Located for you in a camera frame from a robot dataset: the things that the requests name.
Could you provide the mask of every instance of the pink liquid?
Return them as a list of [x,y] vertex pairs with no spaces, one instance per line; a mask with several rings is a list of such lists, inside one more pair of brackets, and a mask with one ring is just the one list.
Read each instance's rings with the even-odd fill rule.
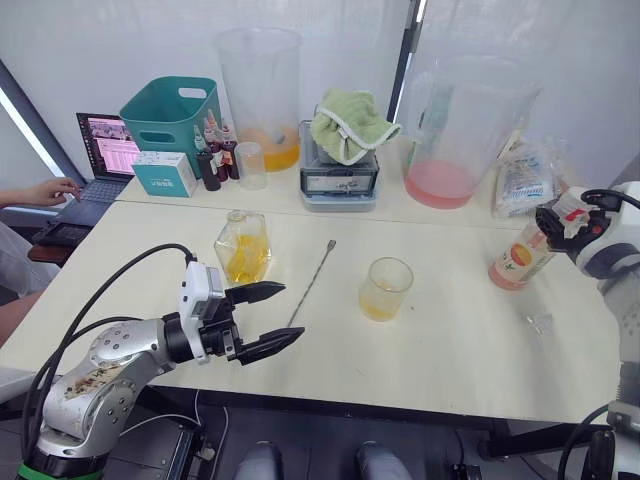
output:
[[409,195],[420,203],[451,209],[469,201],[476,182],[464,168],[436,161],[412,164],[404,185]]

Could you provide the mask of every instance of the green towel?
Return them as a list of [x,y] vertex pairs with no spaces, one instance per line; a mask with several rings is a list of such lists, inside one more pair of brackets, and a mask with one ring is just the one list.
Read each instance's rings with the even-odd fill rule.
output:
[[353,165],[401,128],[378,114],[371,93],[331,88],[316,108],[311,136],[334,160]]

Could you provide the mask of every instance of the laptop screen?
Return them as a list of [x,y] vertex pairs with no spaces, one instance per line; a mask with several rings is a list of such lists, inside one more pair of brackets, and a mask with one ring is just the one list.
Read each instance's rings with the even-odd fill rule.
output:
[[129,179],[139,152],[133,137],[117,115],[77,113],[82,140],[89,155],[93,175]]

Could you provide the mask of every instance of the plastic bag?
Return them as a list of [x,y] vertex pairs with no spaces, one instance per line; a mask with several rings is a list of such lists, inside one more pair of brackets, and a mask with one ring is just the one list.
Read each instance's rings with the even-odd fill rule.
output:
[[560,196],[567,180],[566,155],[554,141],[522,142],[502,155],[493,216],[531,215],[538,205]]

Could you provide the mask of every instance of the person's arm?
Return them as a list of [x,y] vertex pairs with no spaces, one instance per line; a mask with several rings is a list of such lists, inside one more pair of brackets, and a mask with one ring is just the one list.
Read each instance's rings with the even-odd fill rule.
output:
[[40,295],[42,295],[42,292],[32,293],[24,298],[0,306],[0,348],[13,331],[18,328],[20,322],[29,313],[33,304],[40,298]]
[[10,205],[41,205],[51,207],[67,201],[65,193],[78,196],[80,187],[71,178],[54,178],[29,188],[0,190],[0,208]]

